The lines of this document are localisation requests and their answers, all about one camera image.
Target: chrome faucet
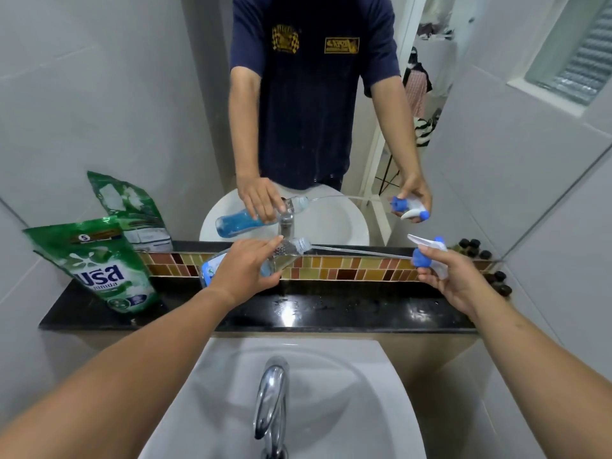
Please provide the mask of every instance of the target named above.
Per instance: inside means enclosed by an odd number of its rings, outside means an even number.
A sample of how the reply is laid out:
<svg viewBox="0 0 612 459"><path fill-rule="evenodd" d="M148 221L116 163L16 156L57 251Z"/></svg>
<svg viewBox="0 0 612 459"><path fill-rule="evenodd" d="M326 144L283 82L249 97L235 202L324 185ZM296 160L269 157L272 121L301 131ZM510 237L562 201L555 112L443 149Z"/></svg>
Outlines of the chrome faucet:
<svg viewBox="0 0 612 459"><path fill-rule="evenodd" d="M295 231L295 209L293 207L293 201L290 199L283 198L285 202L285 212L280 215L279 219L279 235L284 238L293 238Z"/></svg>
<svg viewBox="0 0 612 459"><path fill-rule="evenodd" d="M287 424L287 393L289 390L289 364L280 356L266 363L259 382L255 404L253 429L255 439L264 439L262 459L288 459L285 448Z"/></svg>

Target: louvered window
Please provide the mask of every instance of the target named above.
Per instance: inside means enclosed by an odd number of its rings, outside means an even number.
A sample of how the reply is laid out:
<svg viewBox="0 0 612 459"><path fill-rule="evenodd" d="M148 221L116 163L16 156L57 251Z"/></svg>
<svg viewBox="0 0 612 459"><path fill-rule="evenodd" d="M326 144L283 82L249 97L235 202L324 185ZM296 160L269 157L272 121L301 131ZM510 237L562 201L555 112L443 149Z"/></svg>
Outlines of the louvered window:
<svg viewBox="0 0 612 459"><path fill-rule="evenodd" d="M587 106L612 76L612 0L568 0L525 80Z"/></svg>

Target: sink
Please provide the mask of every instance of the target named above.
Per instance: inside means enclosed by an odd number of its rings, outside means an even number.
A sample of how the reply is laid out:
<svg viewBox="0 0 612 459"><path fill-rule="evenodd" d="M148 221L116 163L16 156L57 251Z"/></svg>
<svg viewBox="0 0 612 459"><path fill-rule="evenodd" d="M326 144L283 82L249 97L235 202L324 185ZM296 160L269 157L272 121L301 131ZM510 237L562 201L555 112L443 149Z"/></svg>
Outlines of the sink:
<svg viewBox="0 0 612 459"><path fill-rule="evenodd" d="M295 216L295 236L306 237L319 245L370 245L370 234L363 214L349 198L327 185L317 185L308 190L290 190L276 184L280 196L290 198L302 194L313 200L322 196L334 196L313 202L306 210ZM218 217L234 214L244 209L237 190L232 190L210 210L200 231L201 242L227 242L241 238L272 238L279 231L278 224L264 226L231 239L217 234L215 221Z"/></svg>
<svg viewBox="0 0 612 459"><path fill-rule="evenodd" d="M291 374L291 459L425 459L408 395L378 342L306 338L210 339L140 459L259 459L255 400L273 355Z"/></svg>

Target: reflected hand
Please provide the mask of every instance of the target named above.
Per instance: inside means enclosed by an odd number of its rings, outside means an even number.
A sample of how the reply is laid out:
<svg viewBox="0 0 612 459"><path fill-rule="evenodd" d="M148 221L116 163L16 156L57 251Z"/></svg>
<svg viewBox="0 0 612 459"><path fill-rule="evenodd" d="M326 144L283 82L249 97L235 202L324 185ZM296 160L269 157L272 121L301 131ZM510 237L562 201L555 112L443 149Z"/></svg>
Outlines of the reflected hand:
<svg viewBox="0 0 612 459"><path fill-rule="evenodd" d="M285 203L276 186L267 177L238 177L238 196L244 202L253 219L257 216L264 222L276 220L276 211L285 212Z"/></svg>
<svg viewBox="0 0 612 459"><path fill-rule="evenodd" d="M219 264L206 290L223 295L231 309L254 294L278 285L281 272L262 277L259 270L281 241L282 236L271 240L238 240Z"/></svg>
<svg viewBox="0 0 612 459"><path fill-rule="evenodd" d="M467 314L472 321L475 318L475 303L483 296L497 296L467 256L423 245L419 245L419 250L428 258L448 266L446 280L440 280L428 267L417 269L419 280L440 290L453 307Z"/></svg>
<svg viewBox="0 0 612 459"><path fill-rule="evenodd" d="M402 189L400 194L397 195L397 198L403 200L409 194L415 194L418 196L425 206L425 209L427 209L430 213L432 212L432 193L429 191L429 186L427 186L427 182L425 182L421 172L415 172L404 178ZM401 217L403 213L394 211L393 214ZM421 219L418 216L413 217L411 222L418 223L421 222Z"/></svg>

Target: detergent refill bag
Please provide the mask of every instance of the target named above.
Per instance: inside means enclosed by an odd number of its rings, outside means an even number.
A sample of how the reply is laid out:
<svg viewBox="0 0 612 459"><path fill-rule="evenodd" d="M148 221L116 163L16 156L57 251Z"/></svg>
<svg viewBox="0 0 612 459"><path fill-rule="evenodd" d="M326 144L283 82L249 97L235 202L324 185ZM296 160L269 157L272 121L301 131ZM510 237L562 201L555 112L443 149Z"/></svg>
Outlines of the detergent refill bag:
<svg viewBox="0 0 612 459"><path fill-rule="evenodd" d="M115 216L23 231L35 253L76 278L120 313L157 300L149 271L123 236Z"/></svg>
<svg viewBox="0 0 612 459"><path fill-rule="evenodd" d="M88 171L89 183L106 212L117 216L121 230L136 251L172 251L172 239L155 202L142 188Z"/></svg>

